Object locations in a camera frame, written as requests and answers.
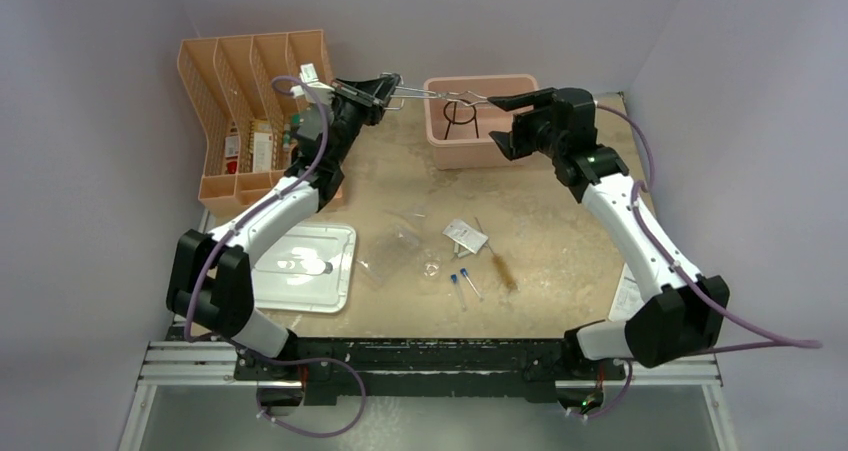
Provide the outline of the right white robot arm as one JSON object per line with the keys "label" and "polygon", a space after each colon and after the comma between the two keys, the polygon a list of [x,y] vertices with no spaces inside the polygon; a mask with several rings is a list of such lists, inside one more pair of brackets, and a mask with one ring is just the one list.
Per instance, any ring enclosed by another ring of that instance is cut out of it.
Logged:
{"label": "right white robot arm", "polygon": [[510,161],[547,156],[557,180],[608,232],[630,269],[643,305],[623,321],[566,332],[564,370],[584,378],[604,359],[653,368],[700,354],[718,340],[729,302],[720,276],[705,276],[673,244],[650,211],[624,160],[598,140],[596,103],[579,88],[546,88],[488,98],[513,115],[508,131],[489,136]]}

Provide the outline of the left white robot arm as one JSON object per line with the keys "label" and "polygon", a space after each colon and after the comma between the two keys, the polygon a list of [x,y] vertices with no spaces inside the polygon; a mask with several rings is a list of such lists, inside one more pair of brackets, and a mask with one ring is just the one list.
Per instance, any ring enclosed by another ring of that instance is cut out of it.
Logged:
{"label": "left white robot arm", "polygon": [[329,84],[304,77],[277,76],[288,95],[309,106],[295,128],[294,156],[283,176],[257,202],[210,232],[189,230],[178,240],[165,299],[166,308],[191,326],[259,354],[272,379],[297,370],[297,337],[260,311],[252,273],[257,261],[288,231],[321,211],[344,180],[342,164],[360,131],[375,126],[402,83],[397,73],[364,81]]}

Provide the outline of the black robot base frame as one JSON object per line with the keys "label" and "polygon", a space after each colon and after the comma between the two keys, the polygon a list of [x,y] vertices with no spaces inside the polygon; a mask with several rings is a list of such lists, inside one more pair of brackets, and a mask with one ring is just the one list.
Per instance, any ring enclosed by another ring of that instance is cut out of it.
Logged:
{"label": "black robot base frame", "polygon": [[603,402],[627,372],[611,359],[578,357],[563,338],[301,337],[281,358],[241,352],[238,381],[293,386],[307,406],[342,396],[522,398],[564,407]]}

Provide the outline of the metal crucible tongs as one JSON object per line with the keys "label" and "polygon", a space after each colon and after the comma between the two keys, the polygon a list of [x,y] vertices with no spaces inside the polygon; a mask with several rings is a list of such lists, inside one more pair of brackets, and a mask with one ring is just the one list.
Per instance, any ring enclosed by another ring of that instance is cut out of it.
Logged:
{"label": "metal crucible tongs", "polygon": [[441,100],[446,103],[453,103],[463,107],[478,107],[490,105],[488,97],[482,96],[472,91],[432,91],[426,89],[413,88],[403,85],[398,85],[394,93],[389,98],[387,111],[401,110],[409,100]]}

